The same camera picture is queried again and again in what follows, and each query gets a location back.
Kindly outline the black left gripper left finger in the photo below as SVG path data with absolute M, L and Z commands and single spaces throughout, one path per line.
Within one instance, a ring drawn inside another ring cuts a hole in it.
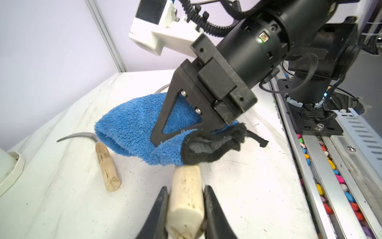
M 169 192 L 163 186 L 154 202 L 154 205 L 136 239 L 167 239 L 165 229 Z

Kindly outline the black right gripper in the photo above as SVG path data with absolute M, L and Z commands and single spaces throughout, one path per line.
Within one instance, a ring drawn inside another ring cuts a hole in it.
M 185 1 L 188 20 L 205 35 L 192 45 L 196 60 L 185 60 L 173 74 L 151 134 L 156 146 L 181 133 L 163 130 L 182 91 L 202 119 L 183 130 L 213 131 L 233 123 L 257 102 L 252 88 L 312 38 L 337 8 L 336 1 L 260 1 L 248 11 L 242 11 L 238 1 L 222 1 L 222 5 L 233 17 L 232 25 L 210 23 L 200 7 Z M 221 42 L 213 45 L 207 35 L 220 37 Z

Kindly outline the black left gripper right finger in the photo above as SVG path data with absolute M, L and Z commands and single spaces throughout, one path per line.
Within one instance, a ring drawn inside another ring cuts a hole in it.
M 216 194 L 210 185 L 207 185 L 204 189 L 204 203 L 207 220 L 205 238 L 237 239 L 237 236 L 229 225 Z

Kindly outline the sickle with wooden handle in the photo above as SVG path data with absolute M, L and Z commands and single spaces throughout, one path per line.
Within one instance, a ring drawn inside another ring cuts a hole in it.
M 63 140 L 74 137 L 87 137 L 95 142 L 95 151 L 98 159 L 98 164 L 102 172 L 105 187 L 109 192 L 116 191 L 121 186 L 122 182 L 118 176 L 115 163 L 108 151 L 107 146 L 100 141 L 100 139 L 95 133 L 92 132 L 79 132 L 71 134 L 69 136 L 57 140 L 57 142 L 61 142 Z
M 205 204 L 200 167 L 176 167 L 170 190 L 165 228 L 171 239 L 197 239 L 202 234 Z
M 155 94 L 158 94 L 158 93 L 162 93 L 164 90 L 166 90 L 167 88 L 169 88 L 170 84 L 166 84 L 164 86 L 162 86 L 160 89 L 158 89 L 157 91 L 155 91 Z

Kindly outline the blue fluffy rag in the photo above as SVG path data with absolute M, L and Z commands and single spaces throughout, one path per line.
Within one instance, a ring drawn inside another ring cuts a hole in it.
M 260 147 L 268 145 L 267 140 L 237 121 L 212 132 L 186 130 L 201 118 L 186 99 L 179 96 L 164 133 L 179 130 L 180 134 L 155 146 L 150 137 L 165 98 L 166 93 L 151 94 L 113 108 L 95 124 L 95 134 L 117 154 L 162 166 L 215 162 L 230 150 L 240 151 L 246 137 L 257 141 Z

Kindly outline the sickle with wooden handle middle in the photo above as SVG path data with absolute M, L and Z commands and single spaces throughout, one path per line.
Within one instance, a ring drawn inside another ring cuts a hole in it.
M 170 84 L 166 84 L 164 86 L 162 86 L 160 89 L 158 89 L 157 91 L 155 91 L 155 94 L 158 94 L 158 93 L 162 93 L 164 90 L 166 90 L 167 88 L 169 88 Z

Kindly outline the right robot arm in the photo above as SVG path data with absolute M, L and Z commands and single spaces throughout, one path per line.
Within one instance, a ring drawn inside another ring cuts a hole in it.
M 297 82 L 287 93 L 300 94 L 313 81 L 335 80 L 345 74 L 361 47 L 355 17 L 330 24 L 341 1 L 260 1 L 248 11 L 222 1 L 236 23 L 219 33 L 214 45 L 208 35 L 215 26 L 200 7 L 182 1 L 188 21 L 205 31 L 192 44 L 193 62 L 175 71 L 163 107 L 151 133 L 155 145 L 179 134 L 164 131 L 180 94 L 201 117 L 191 128 L 212 131 L 233 123 L 257 102 L 252 92 L 278 73 L 287 60 Z

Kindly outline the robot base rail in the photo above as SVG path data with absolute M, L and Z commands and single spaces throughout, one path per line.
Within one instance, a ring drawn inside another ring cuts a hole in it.
M 332 136 L 323 134 L 331 126 L 318 123 L 306 125 L 318 135 L 297 132 L 285 97 L 275 100 L 318 237 L 381 238 L 382 139 L 351 105 L 351 95 L 334 95 L 335 123 L 343 133 Z

